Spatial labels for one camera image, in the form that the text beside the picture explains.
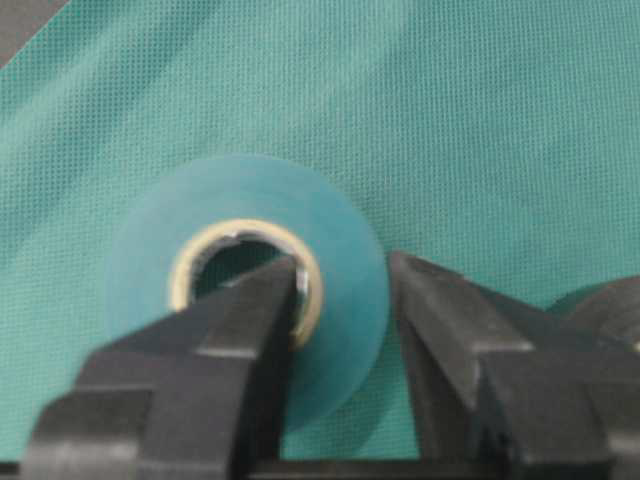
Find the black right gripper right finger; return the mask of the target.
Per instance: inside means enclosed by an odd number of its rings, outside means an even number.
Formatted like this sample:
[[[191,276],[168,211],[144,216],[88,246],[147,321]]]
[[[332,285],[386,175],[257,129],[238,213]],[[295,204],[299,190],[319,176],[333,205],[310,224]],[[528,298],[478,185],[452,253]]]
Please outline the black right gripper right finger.
[[[638,477],[639,353],[405,252],[388,265],[422,459]]]

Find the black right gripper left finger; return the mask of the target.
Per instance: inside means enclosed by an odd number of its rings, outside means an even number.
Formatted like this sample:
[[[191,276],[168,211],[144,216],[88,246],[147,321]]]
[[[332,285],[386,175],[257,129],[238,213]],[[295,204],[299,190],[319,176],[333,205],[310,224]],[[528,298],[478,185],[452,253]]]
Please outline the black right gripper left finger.
[[[41,413],[24,479],[230,479],[278,435],[296,302],[283,256],[107,344]]]

